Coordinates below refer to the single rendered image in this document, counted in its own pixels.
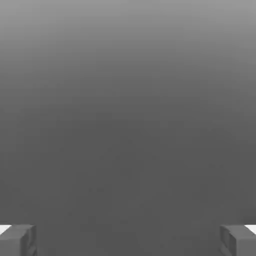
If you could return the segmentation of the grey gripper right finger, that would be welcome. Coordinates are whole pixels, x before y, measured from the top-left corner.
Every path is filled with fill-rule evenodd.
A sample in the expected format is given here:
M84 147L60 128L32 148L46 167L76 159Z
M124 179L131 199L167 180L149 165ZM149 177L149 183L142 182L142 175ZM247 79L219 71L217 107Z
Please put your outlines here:
M221 225L219 235L223 256L256 256L256 224Z

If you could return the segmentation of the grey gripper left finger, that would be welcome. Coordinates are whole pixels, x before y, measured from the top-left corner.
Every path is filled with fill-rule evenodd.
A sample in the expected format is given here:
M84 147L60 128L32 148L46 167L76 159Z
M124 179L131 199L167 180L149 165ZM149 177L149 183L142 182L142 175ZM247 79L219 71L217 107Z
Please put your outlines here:
M0 256L38 256L37 227L0 224Z

